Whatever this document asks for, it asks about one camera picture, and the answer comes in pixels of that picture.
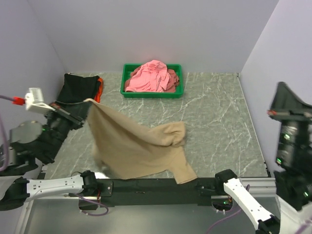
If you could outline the black folded t shirt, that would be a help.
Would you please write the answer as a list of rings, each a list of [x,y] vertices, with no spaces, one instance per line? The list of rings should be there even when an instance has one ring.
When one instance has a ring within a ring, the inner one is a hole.
[[[59,103],[75,104],[94,97],[97,93],[99,76],[81,77],[72,74],[64,75],[63,87],[56,99]]]

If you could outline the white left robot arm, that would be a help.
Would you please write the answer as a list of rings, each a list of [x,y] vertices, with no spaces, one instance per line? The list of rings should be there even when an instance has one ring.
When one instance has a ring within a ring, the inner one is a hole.
[[[85,171],[61,179],[44,180],[44,165],[52,164],[72,130],[82,128],[91,104],[51,103],[46,123],[27,120],[9,131],[9,139],[0,147],[0,209],[19,208],[25,202],[59,194],[94,195],[98,189],[93,172]]]

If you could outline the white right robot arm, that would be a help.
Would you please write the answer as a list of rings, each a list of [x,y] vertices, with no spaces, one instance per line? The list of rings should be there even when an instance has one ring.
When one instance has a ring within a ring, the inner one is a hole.
[[[214,190],[229,195],[247,215],[257,234],[312,232],[312,107],[284,82],[277,84],[268,116],[281,123],[275,162],[280,218],[263,208],[228,169],[215,175]]]

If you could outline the beige t shirt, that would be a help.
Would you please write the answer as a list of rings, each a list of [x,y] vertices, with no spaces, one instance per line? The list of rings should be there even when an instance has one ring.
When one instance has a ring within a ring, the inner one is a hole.
[[[85,102],[91,104],[87,122],[94,139],[92,155],[99,167],[108,167],[120,179],[164,171],[170,171],[177,184],[197,178],[184,152],[184,122],[150,128],[91,98]]]

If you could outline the dusty rose t shirt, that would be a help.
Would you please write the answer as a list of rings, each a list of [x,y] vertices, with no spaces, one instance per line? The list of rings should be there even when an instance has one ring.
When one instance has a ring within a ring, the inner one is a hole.
[[[179,77],[175,73],[174,70],[168,69],[168,73],[170,75],[170,81],[167,86],[167,90],[165,90],[163,93],[174,93],[176,91],[176,87],[179,85]]]

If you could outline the orange folded t shirt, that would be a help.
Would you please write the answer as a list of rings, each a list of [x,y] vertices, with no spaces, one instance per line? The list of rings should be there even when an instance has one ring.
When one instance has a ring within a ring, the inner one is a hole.
[[[101,98],[102,93],[103,93],[103,88],[104,88],[103,79],[101,77],[98,77],[98,79],[97,79],[97,93],[94,97],[94,100],[98,103],[100,103],[100,98]]]

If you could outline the pink t shirt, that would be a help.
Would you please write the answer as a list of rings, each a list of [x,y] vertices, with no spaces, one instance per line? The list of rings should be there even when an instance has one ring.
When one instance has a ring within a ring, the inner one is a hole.
[[[156,92],[167,90],[170,75],[167,65],[158,60],[152,60],[141,65],[133,72],[125,85],[125,92]]]

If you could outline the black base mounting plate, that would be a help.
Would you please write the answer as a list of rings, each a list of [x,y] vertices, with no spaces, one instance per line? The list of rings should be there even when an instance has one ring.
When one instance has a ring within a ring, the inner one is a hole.
[[[173,178],[160,179],[97,179],[95,188],[80,195],[99,197],[108,207],[135,205],[184,205],[210,206],[211,197],[222,195],[211,177],[197,178],[177,184]]]

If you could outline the green plastic bin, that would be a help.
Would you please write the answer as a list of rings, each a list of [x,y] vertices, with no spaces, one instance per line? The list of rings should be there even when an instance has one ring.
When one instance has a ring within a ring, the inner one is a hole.
[[[126,63],[123,66],[123,73],[121,78],[120,93],[124,98],[164,98],[177,99],[183,97],[183,73],[180,64],[167,64],[168,69],[175,71],[179,77],[179,85],[176,87],[174,93],[155,93],[155,92],[125,92],[125,82],[130,78],[130,74],[140,66],[139,63]]]

